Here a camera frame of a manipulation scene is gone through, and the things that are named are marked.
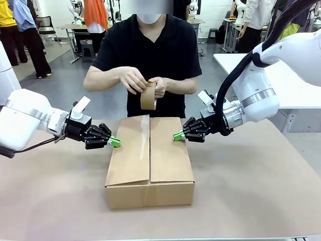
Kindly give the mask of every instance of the cardboard box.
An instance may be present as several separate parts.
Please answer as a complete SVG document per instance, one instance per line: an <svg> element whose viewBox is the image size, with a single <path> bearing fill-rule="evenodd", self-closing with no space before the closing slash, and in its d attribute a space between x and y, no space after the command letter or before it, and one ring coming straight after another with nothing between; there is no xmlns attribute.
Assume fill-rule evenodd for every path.
<svg viewBox="0 0 321 241"><path fill-rule="evenodd" d="M194 177L185 142L174 142L179 118L148 115L121 121L105 185L110 209L190 205Z"/></svg>

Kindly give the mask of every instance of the gray stool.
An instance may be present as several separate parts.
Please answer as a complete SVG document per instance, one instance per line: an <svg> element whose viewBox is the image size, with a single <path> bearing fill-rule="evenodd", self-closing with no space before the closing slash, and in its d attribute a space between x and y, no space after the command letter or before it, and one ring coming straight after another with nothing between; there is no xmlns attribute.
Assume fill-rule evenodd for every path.
<svg viewBox="0 0 321 241"><path fill-rule="evenodd" d="M211 34L212 34L212 33L216 33L216 32L217 32L217 29L210 29L210 31L209 31L209 36L208 36L208 38L207 38L207 43L210 42L210 39L214 39L213 37L211 37Z"/></svg>
<svg viewBox="0 0 321 241"><path fill-rule="evenodd" d="M80 40L81 52L82 52L82 62L92 62L96 57L94 47L92 45L92 40Z"/></svg>

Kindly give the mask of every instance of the orange cloth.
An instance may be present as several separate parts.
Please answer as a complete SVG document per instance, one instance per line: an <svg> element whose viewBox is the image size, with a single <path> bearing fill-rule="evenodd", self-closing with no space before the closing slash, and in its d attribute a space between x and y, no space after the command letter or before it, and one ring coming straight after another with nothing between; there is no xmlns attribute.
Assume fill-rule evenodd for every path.
<svg viewBox="0 0 321 241"><path fill-rule="evenodd" d="M93 22L100 24L106 31L107 13L103 0L84 0L85 3L85 24L91 25Z"/></svg>

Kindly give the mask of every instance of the person in yellow shirt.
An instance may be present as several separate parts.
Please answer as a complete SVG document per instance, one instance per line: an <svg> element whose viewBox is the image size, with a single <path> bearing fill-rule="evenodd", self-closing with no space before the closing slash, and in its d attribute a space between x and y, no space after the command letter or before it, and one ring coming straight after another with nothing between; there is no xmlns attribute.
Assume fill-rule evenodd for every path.
<svg viewBox="0 0 321 241"><path fill-rule="evenodd" d="M18 56L22 63L27 63L24 43L18 31L17 23L14 20L13 12L8 8L7 0L0 0L0 33L7 56L12 66L18 65L15 53L15 45L18 49Z"/></svg>

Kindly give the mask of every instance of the hand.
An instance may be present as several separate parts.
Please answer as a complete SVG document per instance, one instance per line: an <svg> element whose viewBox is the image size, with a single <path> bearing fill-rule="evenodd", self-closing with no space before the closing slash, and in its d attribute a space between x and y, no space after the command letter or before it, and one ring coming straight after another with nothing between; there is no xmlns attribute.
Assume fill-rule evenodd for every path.
<svg viewBox="0 0 321 241"><path fill-rule="evenodd" d="M239 34L239 39L241 39L244 36L244 33L245 33L245 29L242 28L242 30L240 31L240 34Z"/></svg>
<svg viewBox="0 0 321 241"><path fill-rule="evenodd" d="M147 85L140 71L134 67L124 67L122 69L120 82L132 94L137 94L136 91L142 93Z"/></svg>
<svg viewBox="0 0 321 241"><path fill-rule="evenodd" d="M167 89L167 81L165 78L155 77L149 80L150 83L156 83L155 99L163 98Z"/></svg>

